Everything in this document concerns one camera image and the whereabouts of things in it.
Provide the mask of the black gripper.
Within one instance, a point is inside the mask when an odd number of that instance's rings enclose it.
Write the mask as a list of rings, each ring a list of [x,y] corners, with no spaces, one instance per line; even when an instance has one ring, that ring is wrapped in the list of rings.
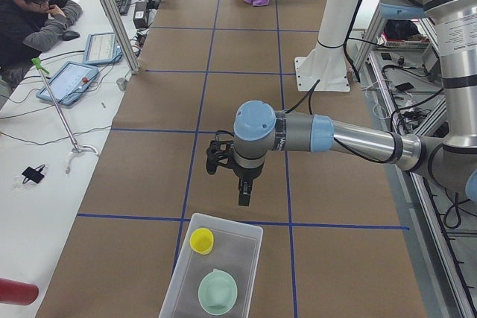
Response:
[[[249,206],[250,197],[253,188],[253,183],[256,178],[262,173],[263,165],[260,165],[256,168],[244,168],[240,165],[237,165],[233,171],[239,179],[238,189],[238,204],[240,206]]]

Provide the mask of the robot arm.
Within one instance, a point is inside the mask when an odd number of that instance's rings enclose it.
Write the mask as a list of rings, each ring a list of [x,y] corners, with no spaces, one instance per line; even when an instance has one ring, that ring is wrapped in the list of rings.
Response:
[[[269,150],[351,153],[476,198],[476,0],[383,0],[382,9],[389,19],[412,19],[423,11],[434,21],[448,134],[400,135],[248,101],[238,108],[233,127],[240,205],[249,204]]]

